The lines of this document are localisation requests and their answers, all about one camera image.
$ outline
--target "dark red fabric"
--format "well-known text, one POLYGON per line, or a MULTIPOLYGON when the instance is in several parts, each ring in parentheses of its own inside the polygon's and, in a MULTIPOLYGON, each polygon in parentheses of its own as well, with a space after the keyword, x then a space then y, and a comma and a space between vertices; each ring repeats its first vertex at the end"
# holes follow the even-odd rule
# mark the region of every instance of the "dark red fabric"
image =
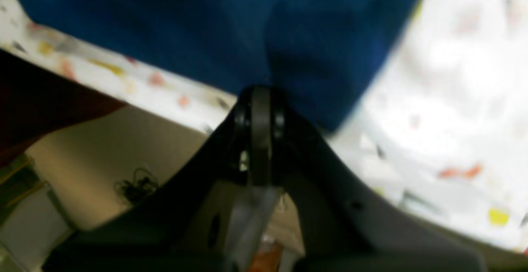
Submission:
POLYGON ((0 50, 0 166, 47 133, 125 105, 0 50))

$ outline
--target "blue cloth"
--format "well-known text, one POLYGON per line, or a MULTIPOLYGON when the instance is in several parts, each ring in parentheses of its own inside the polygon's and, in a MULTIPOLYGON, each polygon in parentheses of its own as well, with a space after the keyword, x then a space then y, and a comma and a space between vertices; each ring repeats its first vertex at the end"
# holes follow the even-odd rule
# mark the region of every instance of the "blue cloth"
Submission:
POLYGON ((415 0, 20 0, 36 23, 238 94, 286 91, 334 130, 415 0))

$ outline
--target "beige floor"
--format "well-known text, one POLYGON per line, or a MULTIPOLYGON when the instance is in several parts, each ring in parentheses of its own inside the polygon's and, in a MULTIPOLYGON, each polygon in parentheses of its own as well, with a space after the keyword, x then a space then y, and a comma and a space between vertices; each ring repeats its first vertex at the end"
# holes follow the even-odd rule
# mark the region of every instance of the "beige floor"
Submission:
POLYGON ((91 229, 126 210, 116 181, 149 169, 160 183, 172 177, 207 135, 127 107, 46 136, 28 150, 72 221, 91 229))

